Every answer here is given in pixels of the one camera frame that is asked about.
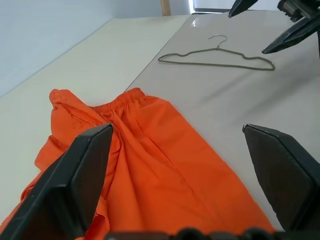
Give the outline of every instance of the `elastic waistband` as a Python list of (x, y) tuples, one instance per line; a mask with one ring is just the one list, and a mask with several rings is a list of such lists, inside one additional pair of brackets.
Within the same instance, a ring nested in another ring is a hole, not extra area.
[(91, 108), (96, 113), (107, 113), (107, 112), (111, 112), (113, 110), (119, 109), (121, 107), (124, 107), (129, 103), (132, 103), (135, 100), (143, 98), (145, 96), (146, 95), (141, 91), (141, 89), (136, 87), (128, 91), (125, 91), (121, 95), (117, 96), (116, 99), (113, 100), (112, 102), (109, 102), (107, 104), (103, 104), (100, 106), (92, 106)]

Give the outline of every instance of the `metal hanger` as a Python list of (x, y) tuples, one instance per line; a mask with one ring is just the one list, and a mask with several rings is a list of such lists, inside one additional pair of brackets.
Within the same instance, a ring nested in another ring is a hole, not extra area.
[[(215, 47), (215, 48), (208, 48), (208, 49), (203, 49), (203, 50), (190, 51), (190, 52), (188, 52), (186, 54), (179, 54), (179, 53), (176, 53), (176, 52), (168, 53), (168, 54), (165, 54), (165, 55), (159, 57), (158, 58), (158, 62), (167, 63), (167, 64), (202, 65), (202, 66), (215, 66), (215, 67), (227, 67), (227, 68), (240, 68), (240, 69), (258, 70), (258, 71), (274, 71), (276, 69), (276, 66), (272, 63), (272, 61), (270, 61), (270, 60), (268, 60), (266, 58), (263, 58), (263, 57), (260, 57), (260, 56), (247, 57), (241, 52), (231, 51), (231, 50), (220, 48), (220, 45), (228, 40), (228, 37), (226, 35), (215, 34), (215, 35), (213, 35), (211, 37), (208, 37), (208, 39), (212, 39), (212, 38), (217, 37), (217, 36), (225, 37), (225, 39), (223, 41), (221, 41), (218, 44), (218, 46)], [(256, 60), (256, 59), (258, 59), (258, 60), (261, 60), (261, 61), (269, 64), (271, 66), (271, 68), (242, 66), (242, 65), (233, 65), (233, 64), (218, 64), (218, 63), (185, 62), (185, 61), (165, 60), (166, 58), (172, 57), (172, 56), (178, 56), (178, 57), (182, 57), (183, 58), (183, 57), (189, 56), (191, 54), (210, 52), (210, 51), (222, 51), (222, 52), (226, 52), (226, 53), (230, 53), (230, 54), (239, 55), (245, 60)]]

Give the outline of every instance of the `wall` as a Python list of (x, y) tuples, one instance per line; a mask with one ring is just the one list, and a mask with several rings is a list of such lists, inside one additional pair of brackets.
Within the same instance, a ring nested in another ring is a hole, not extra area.
[(0, 97), (114, 16), (114, 0), (0, 0)]
[[(117, 0), (117, 18), (142, 18), (162, 16), (160, 0)], [(189, 0), (170, 0), (172, 15), (189, 15)]]
[[(195, 8), (204, 9), (230, 9), (235, 0), (194, 0)], [(279, 0), (260, 0), (250, 9), (252, 10), (278, 10)]]

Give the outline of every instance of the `beige work surface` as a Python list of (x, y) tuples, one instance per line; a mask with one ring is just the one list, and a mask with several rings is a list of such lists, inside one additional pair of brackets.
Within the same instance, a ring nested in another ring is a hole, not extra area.
[(38, 174), (36, 156), (51, 134), (52, 89), (69, 89), (88, 105), (121, 94), (187, 16), (113, 19), (0, 98), (0, 222)]
[[(223, 34), (228, 41), (221, 48), (268, 58), (276, 70), (177, 65), (154, 59), (130, 86), (170, 101), (237, 173), (277, 229), (281, 226), (257, 181), (242, 127), (250, 123), (292, 135), (320, 160), (317, 35), (278, 53), (261, 53), (291, 24), (279, 11), (248, 11), (231, 19), (227, 14), (190, 16), (157, 57), (214, 48), (223, 38), (208, 37)], [(268, 67), (225, 52), (172, 59)]]

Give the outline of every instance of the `orange pants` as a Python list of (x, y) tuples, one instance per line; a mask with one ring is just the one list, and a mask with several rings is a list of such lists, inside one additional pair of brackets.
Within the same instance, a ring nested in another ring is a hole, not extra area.
[(184, 227), (273, 230), (235, 173), (169, 102), (139, 88), (96, 107), (68, 90), (53, 90), (50, 100), (52, 135), (35, 160), (42, 172), (78, 134), (113, 124), (104, 185), (85, 239), (102, 239), (108, 231), (175, 234)]

